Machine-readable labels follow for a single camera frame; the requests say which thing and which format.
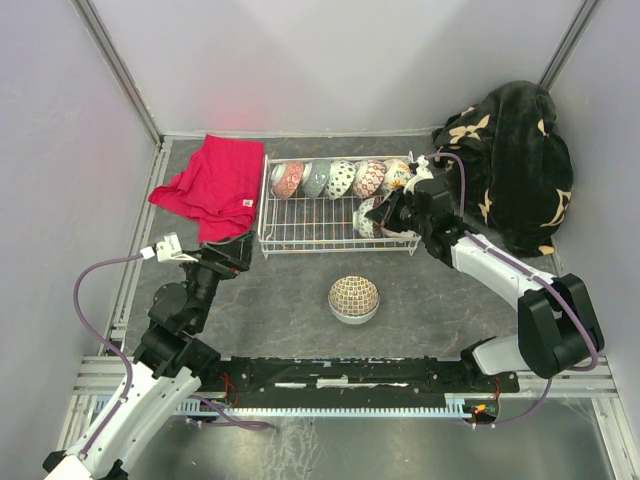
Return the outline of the red geometric pattern bowl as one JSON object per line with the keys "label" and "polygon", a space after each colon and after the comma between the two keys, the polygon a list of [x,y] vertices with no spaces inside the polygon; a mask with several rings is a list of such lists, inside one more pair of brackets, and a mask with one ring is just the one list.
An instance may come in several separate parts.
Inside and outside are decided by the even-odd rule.
{"label": "red geometric pattern bowl", "polygon": [[353,213],[353,228],[362,238],[376,239],[384,237],[381,227],[366,216],[369,211],[378,207],[381,202],[382,199],[378,196],[367,198],[361,202]]}

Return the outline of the orange flower leaf bowl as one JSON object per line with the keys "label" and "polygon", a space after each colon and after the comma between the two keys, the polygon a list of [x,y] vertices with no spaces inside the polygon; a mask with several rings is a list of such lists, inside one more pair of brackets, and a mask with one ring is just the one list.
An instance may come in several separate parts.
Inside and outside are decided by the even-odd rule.
{"label": "orange flower leaf bowl", "polygon": [[409,165],[403,159],[388,159],[383,165],[386,171],[379,188],[382,195],[387,195],[398,187],[405,187],[412,177]]}

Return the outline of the blue triangle pattern bowl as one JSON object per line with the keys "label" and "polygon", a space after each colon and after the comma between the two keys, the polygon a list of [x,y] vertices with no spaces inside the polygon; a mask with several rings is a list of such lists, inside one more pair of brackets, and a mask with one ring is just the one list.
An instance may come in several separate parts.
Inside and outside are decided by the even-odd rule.
{"label": "blue triangle pattern bowl", "polygon": [[331,161],[316,159],[308,162],[302,177],[302,191],[306,198],[315,199],[324,190],[330,175]]}

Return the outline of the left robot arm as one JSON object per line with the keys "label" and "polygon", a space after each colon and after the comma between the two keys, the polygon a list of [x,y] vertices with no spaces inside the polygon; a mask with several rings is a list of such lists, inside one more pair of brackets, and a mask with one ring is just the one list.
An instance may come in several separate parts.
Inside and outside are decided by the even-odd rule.
{"label": "left robot arm", "polygon": [[99,341],[125,367],[116,392],[88,430],[66,450],[50,453],[43,468],[50,479],[125,479],[142,450],[179,404],[221,378],[221,355],[198,339],[219,283],[250,268],[254,234],[248,231],[198,249],[182,249],[170,233],[128,261],[154,259],[179,266],[185,278],[153,295],[149,326],[132,358],[109,340]]}

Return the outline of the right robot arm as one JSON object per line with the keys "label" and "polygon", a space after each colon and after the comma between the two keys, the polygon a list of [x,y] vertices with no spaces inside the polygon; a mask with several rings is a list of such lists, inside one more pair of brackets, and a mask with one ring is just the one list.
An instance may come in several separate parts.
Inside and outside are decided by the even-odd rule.
{"label": "right robot arm", "polygon": [[596,366],[604,336],[585,283],[574,274],[535,269],[474,232],[454,212],[440,179],[397,188],[365,216],[389,232],[417,234],[433,258],[479,281],[515,310],[514,335],[470,347],[472,358],[458,368],[467,389],[481,391],[508,371],[528,369],[550,379]]}

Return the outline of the cream scalloped bowl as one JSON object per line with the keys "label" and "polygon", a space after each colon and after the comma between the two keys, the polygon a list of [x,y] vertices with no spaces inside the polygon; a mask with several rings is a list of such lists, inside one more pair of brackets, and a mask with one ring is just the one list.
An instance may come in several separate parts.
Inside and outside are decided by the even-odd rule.
{"label": "cream scalloped bowl", "polygon": [[411,230],[396,232],[386,228],[381,228],[381,232],[384,234],[385,237],[395,238],[395,239],[407,239],[407,238],[414,238],[416,236],[416,233]]}

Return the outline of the black diamond pattern bowl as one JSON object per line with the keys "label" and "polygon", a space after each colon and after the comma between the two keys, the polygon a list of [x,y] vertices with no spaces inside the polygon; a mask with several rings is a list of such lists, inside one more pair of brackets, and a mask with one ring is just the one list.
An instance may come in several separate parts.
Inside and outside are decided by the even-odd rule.
{"label": "black diamond pattern bowl", "polygon": [[331,163],[325,194],[330,200],[342,197],[350,188],[356,174],[355,165],[346,160]]}

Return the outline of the dark scalloped floral bowl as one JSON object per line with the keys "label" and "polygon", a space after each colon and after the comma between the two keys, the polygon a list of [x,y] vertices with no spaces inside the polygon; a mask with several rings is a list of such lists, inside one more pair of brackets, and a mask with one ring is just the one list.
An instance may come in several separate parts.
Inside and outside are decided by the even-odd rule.
{"label": "dark scalloped floral bowl", "polygon": [[271,172],[273,194],[283,200],[289,199],[298,188],[305,165],[301,161],[288,161],[277,164]]}

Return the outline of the red lattice pattern bowl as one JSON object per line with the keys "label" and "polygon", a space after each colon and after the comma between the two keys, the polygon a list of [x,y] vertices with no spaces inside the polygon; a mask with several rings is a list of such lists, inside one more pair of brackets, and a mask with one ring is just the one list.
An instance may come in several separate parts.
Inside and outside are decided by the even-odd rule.
{"label": "red lattice pattern bowl", "polygon": [[378,160],[368,159],[356,163],[356,173],[352,183],[355,196],[366,199],[374,195],[384,181],[386,168]]}

